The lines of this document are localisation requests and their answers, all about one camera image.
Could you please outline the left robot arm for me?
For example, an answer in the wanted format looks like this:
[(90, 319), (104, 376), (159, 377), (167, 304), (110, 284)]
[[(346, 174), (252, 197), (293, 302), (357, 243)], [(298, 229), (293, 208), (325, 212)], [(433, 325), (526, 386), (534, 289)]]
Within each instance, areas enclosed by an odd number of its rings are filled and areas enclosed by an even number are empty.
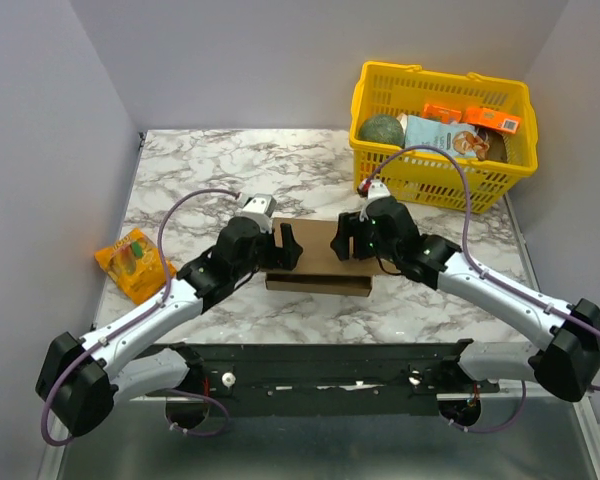
[(236, 216), (216, 243), (186, 263), (153, 297), (134, 310), (80, 338), (69, 332), (49, 344), (35, 385), (43, 400), (41, 430), (50, 436), (55, 416), (70, 438), (99, 426), (116, 403), (155, 390), (194, 393), (200, 368), (178, 352), (141, 354), (175, 327), (192, 320), (232, 295), (242, 278), (262, 269), (293, 270), (303, 253), (290, 224), (263, 231), (246, 216)]

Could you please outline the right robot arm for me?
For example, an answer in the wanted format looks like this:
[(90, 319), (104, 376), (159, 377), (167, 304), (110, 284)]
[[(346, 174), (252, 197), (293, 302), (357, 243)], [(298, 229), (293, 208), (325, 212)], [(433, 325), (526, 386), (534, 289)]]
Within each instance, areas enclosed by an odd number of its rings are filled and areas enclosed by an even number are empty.
[(340, 214), (331, 248), (341, 261), (385, 260), (399, 275), (457, 296), (525, 337), (516, 344), (471, 342), (441, 365), (447, 389), (460, 392), (475, 380), (519, 380), (569, 402), (591, 389), (600, 369), (600, 309), (590, 301), (552, 298), (469, 259), (454, 242), (420, 232), (407, 207), (390, 195)]

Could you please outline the brown cardboard box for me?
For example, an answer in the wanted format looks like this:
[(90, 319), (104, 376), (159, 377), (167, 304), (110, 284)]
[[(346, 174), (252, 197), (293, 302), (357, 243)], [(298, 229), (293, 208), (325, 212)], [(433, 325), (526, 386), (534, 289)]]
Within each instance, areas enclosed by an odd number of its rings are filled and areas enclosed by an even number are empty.
[(292, 271), (266, 270), (265, 286), (270, 291), (368, 297), (375, 276), (383, 275), (375, 259), (341, 262), (330, 247), (336, 221), (275, 218), (275, 239), (281, 242), (279, 227), (292, 226), (296, 242), (303, 248)]

